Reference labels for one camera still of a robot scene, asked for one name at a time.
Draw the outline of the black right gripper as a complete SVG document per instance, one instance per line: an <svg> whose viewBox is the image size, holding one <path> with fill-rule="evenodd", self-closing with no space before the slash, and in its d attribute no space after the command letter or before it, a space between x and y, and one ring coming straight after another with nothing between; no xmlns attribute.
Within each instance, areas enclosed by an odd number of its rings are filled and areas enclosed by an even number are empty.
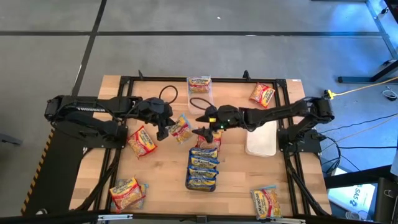
<svg viewBox="0 0 398 224"><path fill-rule="evenodd" d="M241 112L231 105L220 106L215 112L205 114L195 119L202 123L209 123L211 129L231 129L243 128L243 117ZM213 142L213 131L209 128L198 128L192 130L192 133L205 138L207 143Z"/></svg>

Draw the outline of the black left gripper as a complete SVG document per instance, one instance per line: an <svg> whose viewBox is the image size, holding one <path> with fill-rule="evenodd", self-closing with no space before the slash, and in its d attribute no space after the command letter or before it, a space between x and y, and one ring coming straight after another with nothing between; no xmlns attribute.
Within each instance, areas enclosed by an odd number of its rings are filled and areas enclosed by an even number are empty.
<svg viewBox="0 0 398 224"><path fill-rule="evenodd" d="M148 98L138 104L138 120L145 123L157 124L157 140L162 141L169 136L167 129L174 124L172 107L160 98Z"/></svg>

